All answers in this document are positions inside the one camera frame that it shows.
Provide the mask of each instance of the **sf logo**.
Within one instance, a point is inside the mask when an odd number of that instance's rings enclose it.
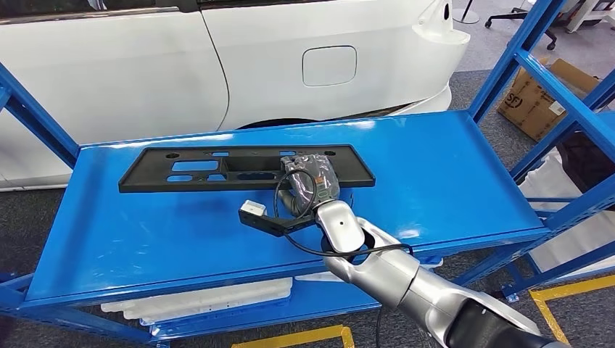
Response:
[[[506,100],[504,101],[504,104],[506,104],[507,107],[512,107],[513,109],[515,109],[517,107],[520,107],[521,104],[523,104],[523,99],[521,99],[518,96],[510,93],[506,97]]]

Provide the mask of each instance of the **white object on lower shelf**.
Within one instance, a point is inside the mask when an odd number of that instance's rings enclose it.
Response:
[[[103,312],[124,312],[126,319],[154,323],[187,315],[253,305],[290,296],[292,278],[258,281],[220,288],[101,304]]]
[[[561,156],[554,149],[545,156],[544,163],[528,173],[519,186],[526,197],[577,197],[581,191],[568,177],[561,164]],[[566,203],[533,202],[535,209],[557,210]],[[545,272],[565,262],[587,254],[615,241],[615,212],[603,211],[564,231],[529,252],[540,271]],[[615,257],[609,257],[559,279],[580,276],[615,267]]]

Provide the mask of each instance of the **cardboard box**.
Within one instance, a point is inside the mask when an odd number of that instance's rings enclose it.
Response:
[[[541,63],[545,64],[546,59],[541,59]],[[548,69],[580,99],[598,84],[596,78],[562,59],[556,60]],[[566,110],[525,70],[517,73],[498,112],[535,141],[566,116]]]

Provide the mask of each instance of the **car window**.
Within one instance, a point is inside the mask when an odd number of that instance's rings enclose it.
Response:
[[[0,0],[0,18],[153,7],[155,0]]]

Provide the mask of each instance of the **yellow floor marking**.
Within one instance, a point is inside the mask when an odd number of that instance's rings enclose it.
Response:
[[[269,339],[258,339],[256,341],[233,344],[231,348],[282,348],[297,344],[322,341],[324,339],[333,339],[335,337],[342,338],[344,348],[355,348],[355,342],[352,340],[350,328],[342,325],[317,328],[315,330],[270,337]]]
[[[551,332],[553,332],[556,339],[565,344],[570,344],[566,338],[566,335],[564,335],[564,332],[559,327],[559,324],[557,324],[556,318],[553,316],[549,306],[547,306],[546,299],[541,295],[540,291],[530,290],[529,295],[532,296],[538,310],[542,313],[542,316],[545,317],[547,325],[549,325],[549,328],[551,329]]]
[[[553,313],[549,309],[549,306],[547,306],[547,301],[550,299],[560,299],[566,296],[604,289],[609,286],[615,286],[615,275],[591,279],[589,281],[580,281],[579,283],[556,286],[545,290],[530,290],[529,295],[532,296],[534,303],[538,306],[538,310],[542,313],[542,316],[545,317],[549,328],[557,340],[569,344],[566,335],[564,335],[564,332],[561,330],[559,324],[557,324],[555,317],[553,317]]]

